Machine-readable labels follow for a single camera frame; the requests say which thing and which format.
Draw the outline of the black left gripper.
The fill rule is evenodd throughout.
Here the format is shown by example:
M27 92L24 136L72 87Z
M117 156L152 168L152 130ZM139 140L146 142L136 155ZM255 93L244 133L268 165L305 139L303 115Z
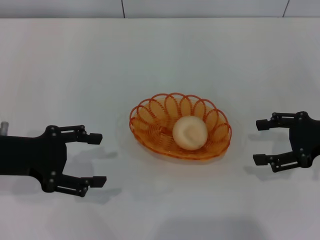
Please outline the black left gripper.
M106 176L75 177L63 174L67 161L66 143L99 145L100 133L87 133L84 125L50 125L37 137L0 137L0 174L30 176L45 193L63 193L83 198L89 188L102 188Z

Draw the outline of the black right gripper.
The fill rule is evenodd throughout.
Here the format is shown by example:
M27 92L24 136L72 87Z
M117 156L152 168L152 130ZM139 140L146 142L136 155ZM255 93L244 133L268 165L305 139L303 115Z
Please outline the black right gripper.
M320 155L320 121L312 119L305 111L298 113L274 112L270 120L256 121L258 131L273 128L289 129L289 141L292 151L266 155L254 154L256 166L270 165L274 173L294 168L309 168L313 160Z

